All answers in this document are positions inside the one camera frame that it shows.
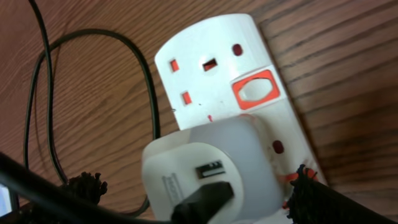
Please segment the dark blue Galaxy smartphone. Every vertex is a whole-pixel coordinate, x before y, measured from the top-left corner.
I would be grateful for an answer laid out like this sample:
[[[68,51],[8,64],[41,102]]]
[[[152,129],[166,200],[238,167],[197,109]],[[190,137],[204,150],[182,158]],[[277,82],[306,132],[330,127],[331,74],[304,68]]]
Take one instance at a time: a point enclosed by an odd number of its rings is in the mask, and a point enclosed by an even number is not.
[[[8,213],[19,209],[18,195],[9,190],[6,186],[0,186],[0,216],[3,217]]]

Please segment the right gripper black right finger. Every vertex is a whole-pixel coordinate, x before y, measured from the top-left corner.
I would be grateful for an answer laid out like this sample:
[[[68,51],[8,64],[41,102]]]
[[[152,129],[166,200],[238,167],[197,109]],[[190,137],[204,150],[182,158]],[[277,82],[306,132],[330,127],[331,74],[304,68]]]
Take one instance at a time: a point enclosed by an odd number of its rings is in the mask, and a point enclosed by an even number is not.
[[[305,165],[290,181],[292,195],[286,202],[287,218],[296,224],[396,224],[317,181]]]

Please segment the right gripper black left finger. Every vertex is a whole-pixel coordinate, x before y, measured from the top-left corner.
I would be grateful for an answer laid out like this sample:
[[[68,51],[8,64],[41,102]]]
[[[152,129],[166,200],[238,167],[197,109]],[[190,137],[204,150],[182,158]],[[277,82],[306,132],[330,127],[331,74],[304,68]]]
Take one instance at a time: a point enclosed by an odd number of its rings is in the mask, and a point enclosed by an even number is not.
[[[102,182],[100,175],[100,173],[92,175],[91,173],[82,172],[81,175],[71,178],[67,184],[63,184],[59,188],[69,193],[72,197],[80,198],[93,205],[97,205],[100,202],[101,196],[108,190],[107,182]],[[1,216],[1,224],[3,223],[61,224],[70,222],[58,218],[34,203],[28,203],[18,210]]]

